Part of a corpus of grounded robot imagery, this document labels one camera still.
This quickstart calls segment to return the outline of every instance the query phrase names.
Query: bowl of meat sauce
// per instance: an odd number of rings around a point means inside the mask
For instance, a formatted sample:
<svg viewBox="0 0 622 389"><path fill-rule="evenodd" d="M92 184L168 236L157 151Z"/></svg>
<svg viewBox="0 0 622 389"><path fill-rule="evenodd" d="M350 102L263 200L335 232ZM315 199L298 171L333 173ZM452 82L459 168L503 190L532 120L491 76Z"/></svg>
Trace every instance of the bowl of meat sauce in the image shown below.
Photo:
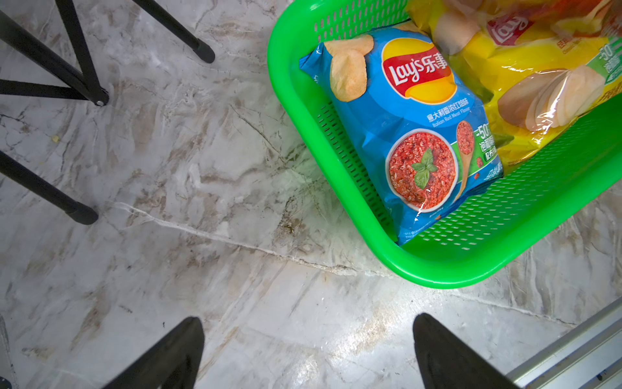
<svg viewBox="0 0 622 389"><path fill-rule="evenodd" d="M410 208L433 212L447 201L456 186L457 161L453 148L439 133L414 129L404 134L388 154L389 186Z"/></svg>

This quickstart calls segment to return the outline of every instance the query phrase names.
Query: wooden spoon image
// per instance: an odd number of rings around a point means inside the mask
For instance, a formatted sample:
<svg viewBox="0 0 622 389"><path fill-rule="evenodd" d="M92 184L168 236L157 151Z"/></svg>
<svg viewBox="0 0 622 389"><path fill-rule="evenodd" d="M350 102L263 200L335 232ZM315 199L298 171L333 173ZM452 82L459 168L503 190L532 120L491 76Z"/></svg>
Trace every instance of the wooden spoon image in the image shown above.
<svg viewBox="0 0 622 389"><path fill-rule="evenodd" d="M462 160L462 184L460 184L460 191L453 202L456 202L456 200L462 196L462 193L467 187L468 171L471 167L471 160L473 159L475 136L473 135L473 127L471 127L469 122L463 120L458 123L456 138L458 139L458 151L460 152L460 159Z"/></svg>

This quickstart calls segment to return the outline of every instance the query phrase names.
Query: green plastic basket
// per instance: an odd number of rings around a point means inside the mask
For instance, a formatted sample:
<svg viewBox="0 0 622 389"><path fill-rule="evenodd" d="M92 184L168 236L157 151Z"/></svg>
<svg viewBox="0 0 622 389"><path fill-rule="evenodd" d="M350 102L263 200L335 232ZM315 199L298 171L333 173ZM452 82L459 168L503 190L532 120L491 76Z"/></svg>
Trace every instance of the green plastic basket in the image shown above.
<svg viewBox="0 0 622 389"><path fill-rule="evenodd" d="M371 251L399 276L459 288L497 272L622 177L620 97L405 246L328 96L299 70L319 42L408 19L406 0L296 0L268 47L272 86Z"/></svg>

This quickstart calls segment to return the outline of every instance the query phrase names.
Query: black object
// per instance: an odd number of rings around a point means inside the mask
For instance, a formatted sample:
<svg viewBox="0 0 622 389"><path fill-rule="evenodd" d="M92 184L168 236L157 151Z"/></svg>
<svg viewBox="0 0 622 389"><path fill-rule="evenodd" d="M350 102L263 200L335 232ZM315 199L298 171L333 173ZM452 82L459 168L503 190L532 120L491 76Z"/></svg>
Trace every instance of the black object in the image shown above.
<svg viewBox="0 0 622 389"><path fill-rule="evenodd" d="M429 314L412 325L425 389L518 389Z"/></svg>
<svg viewBox="0 0 622 389"><path fill-rule="evenodd" d="M56 205L80 224L93 224L98 218L92 208L73 200L1 151L0 173Z"/></svg>
<svg viewBox="0 0 622 389"><path fill-rule="evenodd" d="M195 37L190 33L190 31L186 30L184 26L180 24L175 18L173 18L166 10L160 7L153 0L133 0L140 8L143 8L147 13L154 17L155 20L159 21L164 27L166 27L169 31L175 34L176 37L181 39L185 44L187 44L197 55L199 58L204 60L207 63L214 62L216 59L216 54L208 46L204 41Z"/></svg>
<svg viewBox="0 0 622 389"><path fill-rule="evenodd" d="M214 62L214 51L202 40L196 38L164 8L154 0L134 0L148 14L153 16L169 31L175 34L187 44L202 60L207 63ZM36 97L69 98L76 100L90 100L98 106L108 103L108 93L101 87L97 78L97 72L93 66L91 54L80 27L78 14L76 13L73 0L56 0L58 13L63 21L73 51L76 54L80 69L78 71L67 61L59 57L55 52L41 43L32 34L24 30L19 24L11 20L5 13L0 11L0 40L5 41L11 47L24 54L26 57L39 64L51 74L58 77L69 87L55 87L29 82L0 80L0 95L20 95Z"/></svg>
<svg viewBox="0 0 622 389"><path fill-rule="evenodd" d="M71 0L57 0L56 3L84 75L0 11L0 39L69 85L64 88L3 80L0 93L29 96L28 91L32 90L35 96L59 98L75 98L79 93L85 100L103 106L108 102L108 94L97 79L73 3Z"/></svg>
<svg viewBox="0 0 622 389"><path fill-rule="evenodd" d="M187 317L103 389L191 389L204 341L201 320Z"/></svg>
<svg viewBox="0 0 622 389"><path fill-rule="evenodd" d="M211 47L192 35L154 0L134 0L134 2L190 46L199 58L207 63L214 62L216 56ZM68 85L68 87L56 87L30 82L0 80L0 95L90 100L98 106L108 104L108 92L100 85L73 0L56 0L56 6L82 72L71 66L0 11L0 40L5 41ZM93 209L74 201L4 153L0 156L0 164L0 172L61 208L76 222L92 224L97 220L97 213Z"/></svg>
<svg viewBox="0 0 622 389"><path fill-rule="evenodd" d="M0 389L13 389L11 382L4 377L0 377Z"/></svg>

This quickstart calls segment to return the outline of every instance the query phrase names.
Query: blue chip bag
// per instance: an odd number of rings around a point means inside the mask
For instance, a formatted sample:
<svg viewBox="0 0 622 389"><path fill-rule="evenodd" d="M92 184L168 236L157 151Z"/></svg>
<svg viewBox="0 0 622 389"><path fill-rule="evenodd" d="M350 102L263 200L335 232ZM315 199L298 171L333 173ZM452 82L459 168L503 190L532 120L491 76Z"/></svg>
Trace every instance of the blue chip bag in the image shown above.
<svg viewBox="0 0 622 389"><path fill-rule="evenodd" d="M399 245L503 175L482 102L414 29L372 30L367 49L364 39L322 43L300 60L335 105Z"/></svg>

